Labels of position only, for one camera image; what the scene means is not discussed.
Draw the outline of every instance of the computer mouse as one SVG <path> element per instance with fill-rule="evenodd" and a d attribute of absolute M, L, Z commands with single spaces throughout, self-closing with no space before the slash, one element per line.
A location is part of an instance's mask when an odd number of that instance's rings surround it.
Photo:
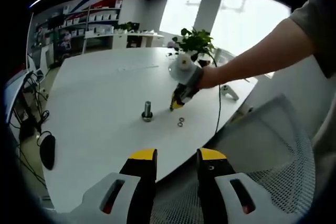
<path fill-rule="evenodd" d="M 55 161 L 55 137 L 47 135 L 40 145 L 40 157 L 42 164 L 48 170 L 52 170 Z"/>

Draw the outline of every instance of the floor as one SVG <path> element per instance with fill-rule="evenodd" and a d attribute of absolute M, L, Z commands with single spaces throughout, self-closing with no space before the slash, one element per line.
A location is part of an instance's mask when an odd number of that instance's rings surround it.
<path fill-rule="evenodd" d="M 46 94 L 50 92 L 52 84 L 54 83 L 55 77 L 59 71 L 59 68 L 51 69 L 48 74 L 46 75 L 45 79 L 41 83 L 41 88 L 44 88 Z M 45 109 L 46 101 L 41 99 L 42 109 Z M 31 105 L 33 114 L 37 114 L 37 109 L 35 106 Z M 38 138 L 38 133 L 35 134 L 28 139 L 24 140 L 21 143 L 21 150 L 23 151 L 24 155 L 26 156 L 29 164 L 34 169 L 37 175 L 43 178 L 43 170 L 42 170 L 42 163 L 39 155 L 39 147 L 36 144 L 36 140 Z M 27 164 L 24 158 L 21 155 L 21 159 Z M 26 179 L 27 185 L 30 188 L 33 195 L 40 197 L 43 199 L 43 206 L 52 208 L 52 203 L 48 200 L 49 194 L 46 188 L 36 179 L 36 177 L 25 167 L 22 166 L 22 172 L 24 178 Z"/>

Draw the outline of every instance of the hand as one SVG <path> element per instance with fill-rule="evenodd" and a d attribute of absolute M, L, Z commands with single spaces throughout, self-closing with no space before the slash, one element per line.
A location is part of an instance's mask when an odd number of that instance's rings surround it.
<path fill-rule="evenodd" d="M 199 89 L 209 89 L 214 86 L 219 85 L 219 69 L 213 67 L 204 67 L 203 76 L 200 82 L 197 84 L 197 88 Z"/>

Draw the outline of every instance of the green leaves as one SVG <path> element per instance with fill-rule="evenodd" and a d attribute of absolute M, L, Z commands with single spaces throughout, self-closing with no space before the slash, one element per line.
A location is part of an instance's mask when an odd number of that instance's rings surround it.
<path fill-rule="evenodd" d="M 202 29 L 197 31 L 195 28 L 192 31 L 189 31 L 186 28 L 181 30 L 181 35 L 183 36 L 182 41 L 178 41 L 177 37 L 172 38 L 172 40 L 177 43 L 184 52 L 188 51 L 197 51 L 196 56 L 199 53 L 208 54 L 212 53 L 214 45 L 211 43 L 213 40 L 210 37 L 210 33 Z"/>

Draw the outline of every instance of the window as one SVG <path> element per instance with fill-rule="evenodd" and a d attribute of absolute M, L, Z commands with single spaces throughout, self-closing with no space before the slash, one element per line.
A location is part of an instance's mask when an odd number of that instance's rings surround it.
<path fill-rule="evenodd" d="M 183 28 L 192 29 L 201 0 L 167 0 L 160 31 L 181 34 Z"/>
<path fill-rule="evenodd" d="M 213 44 L 239 55 L 289 15 L 290 8 L 274 0 L 222 0 L 211 31 Z"/>

